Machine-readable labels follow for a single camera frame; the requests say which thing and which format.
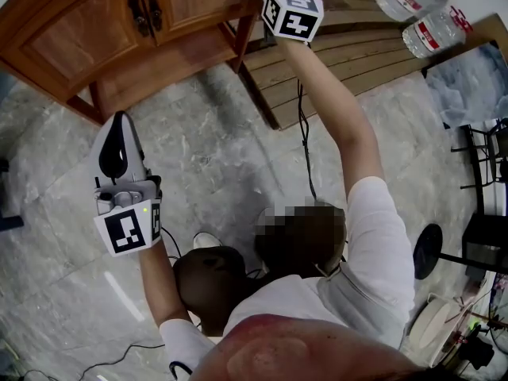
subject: sleeve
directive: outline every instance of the sleeve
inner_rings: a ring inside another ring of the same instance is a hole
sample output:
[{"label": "sleeve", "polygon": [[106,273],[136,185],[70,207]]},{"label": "sleeve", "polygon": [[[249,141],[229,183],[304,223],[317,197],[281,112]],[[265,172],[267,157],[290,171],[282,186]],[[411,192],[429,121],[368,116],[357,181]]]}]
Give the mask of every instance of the sleeve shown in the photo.
[{"label": "sleeve", "polygon": [[387,184],[375,176],[349,192],[348,267],[362,285],[409,321],[414,307],[414,262],[404,222]]},{"label": "sleeve", "polygon": [[215,344],[189,321],[171,319],[159,327],[166,345],[169,368],[178,381],[189,379],[190,373]]}]

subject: shoe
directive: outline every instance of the shoe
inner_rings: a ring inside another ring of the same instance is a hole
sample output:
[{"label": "shoe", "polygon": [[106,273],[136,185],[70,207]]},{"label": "shoe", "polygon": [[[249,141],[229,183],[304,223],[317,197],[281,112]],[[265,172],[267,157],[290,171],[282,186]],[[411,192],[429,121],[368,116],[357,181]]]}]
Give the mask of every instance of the shoe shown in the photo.
[{"label": "shoe", "polygon": [[221,247],[221,241],[210,233],[200,232],[194,236],[194,250],[197,248]]}]

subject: wooden cabinet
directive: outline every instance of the wooden cabinet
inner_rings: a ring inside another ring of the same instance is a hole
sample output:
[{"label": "wooden cabinet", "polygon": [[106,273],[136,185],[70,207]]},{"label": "wooden cabinet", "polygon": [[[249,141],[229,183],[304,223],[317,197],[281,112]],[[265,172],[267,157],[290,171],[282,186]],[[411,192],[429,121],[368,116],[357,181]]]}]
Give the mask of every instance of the wooden cabinet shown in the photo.
[{"label": "wooden cabinet", "polygon": [[249,0],[145,0],[145,4],[159,44],[190,29],[243,17],[253,7]]},{"label": "wooden cabinet", "polygon": [[133,26],[127,0],[53,0],[2,52],[12,66],[62,99],[97,71],[153,41]]},{"label": "wooden cabinet", "polygon": [[[134,104],[127,98],[139,101],[162,87],[144,81],[173,83],[240,60],[257,10],[253,0],[10,0],[0,9],[0,65],[101,124]],[[244,31],[235,37],[222,23],[241,17]],[[193,35],[209,46],[201,48]],[[189,46],[201,55],[190,56]],[[164,60],[171,63],[165,67]],[[133,80],[136,75],[144,81]],[[112,80],[140,90],[125,96],[112,89]],[[93,105],[77,96],[88,85]],[[99,97],[113,91],[114,100]]]}]

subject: black cable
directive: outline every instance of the black cable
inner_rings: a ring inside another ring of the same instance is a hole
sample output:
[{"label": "black cable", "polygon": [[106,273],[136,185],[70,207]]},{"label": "black cable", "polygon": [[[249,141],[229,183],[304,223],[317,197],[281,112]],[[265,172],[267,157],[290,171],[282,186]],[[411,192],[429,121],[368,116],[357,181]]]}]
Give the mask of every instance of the black cable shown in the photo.
[{"label": "black cable", "polygon": [[[489,318],[490,319],[493,319],[492,317],[492,300],[494,299],[494,296],[495,296],[495,289],[494,289],[494,285],[495,285],[495,278],[494,278],[494,282],[492,283],[492,288],[491,288],[491,291],[494,291],[494,294],[491,295],[491,300],[489,301]],[[491,337],[492,337],[492,341],[494,342],[494,345],[495,347],[501,352],[503,353],[504,355],[508,356],[508,352],[506,352],[505,350],[503,350],[502,348],[499,347],[499,344],[498,342],[496,341],[496,337],[494,337],[494,332],[492,331],[492,327],[489,326],[489,332],[491,332]]]},{"label": "black cable", "polygon": [[59,381],[58,379],[56,379],[55,377],[51,377],[50,375],[47,375],[45,373],[43,373],[41,370],[28,370],[24,375],[22,375],[20,378],[17,379],[17,381],[23,381],[25,379],[25,377],[30,374],[31,372],[38,372],[39,374],[42,374],[44,377],[46,377],[47,379],[49,379],[49,381]]},{"label": "black cable", "polygon": [[173,235],[171,233],[169,233],[164,227],[160,227],[164,232],[166,232],[169,237],[171,237],[171,239],[173,240],[173,243],[175,243],[175,247],[176,247],[176,251],[178,252],[178,256],[179,258],[182,258],[182,253],[180,252],[180,247],[176,244],[176,240],[175,238],[173,237]]},{"label": "black cable", "polygon": [[124,355],[121,357],[121,359],[116,360],[116,361],[112,361],[112,362],[110,362],[110,363],[97,363],[97,364],[94,364],[94,365],[89,366],[89,368],[87,368],[85,371],[83,371],[83,373],[81,374],[81,377],[79,377],[79,380],[78,380],[78,381],[82,381],[82,380],[83,380],[83,378],[85,377],[85,374],[86,374],[89,370],[91,370],[92,368],[101,367],[101,366],[103,366],[103,365],[115,365],[115,364],[120,363],[121,361],[123,361],[123,360],[125,359],[125,357],[127,356],[127,353],[129,352],[129,350],[130,350],[132,347],[154,349],[154,348],[161,348],[161,347],[164,347],[164,344],[161,344],[161,345],[158,345],[158,346],[143,346],[143,345],[141,345],[141,344],[132,343],[132,344],[130,344],[130,345],[129,345],[129,347],[127,348],[127,350],[125,350],[125,353],[124,353]]},{"label": "black cable", "polygon": [[303,85],[298,79],[297,83],[297,89],[298,89],[298,121],[300,122],[300,129],[302,130],[302,137],[303,137],[303,148],[305,150],[305,159],[307,162],[307,172],[309,174],[309,187],[310,187],[310,193],[312,193],[312,196],[314,200],[318,200],[318,197],[316,196],[316,190],[314,189],[314,184],[312,182],[312,174],[310,173],[310,156],[309,156],[309,122],[307,121],[307,117],[303,113],[302,109],[302,98],[303,98]]},{"label": "black cable", "polygon": [[[473,303],[471,305],[471,307],[468,308],[468,310],[472,309],[479,301],[481,301],[483,298],[485,298],[487,295],[489,295],[491,292],[492,292],[492,289],[494,288],[494,284],[492,284],[492,287],[490,288],[490,290],[488,292],[486,292],[485,294],[483,294],[480,298],[478,298],[478,300]],[[454,317],[451,317],[450,319],[448,319],[446,323],[449,323],[450,321],[452,321],[453,319],[457,318],[459,315],[461,314],[461,312],[459,314],[457,314],[456,316]],[[468,315],[468,312],[464,312],[464,316],[462,317],[462,319],[460,320],[460,323],[456,326],[457,329],[459,329],[462,324],[464,323],[464,320],[466,319]],[[446,355],[441,359],[441,361],[437,364],[437,366],[441,366],[443,365],[443,363],[448,359],[448,357],[450,356],[450,354],[455,351],[455,353],[453,354],[452,358],[450,359],[450,362],[455,358],[455,356],[459,353],[459,348],[455,349],[454,350],[454,347],[455,347],[455,344],[449,349],[449,351],[446,353]]]}]

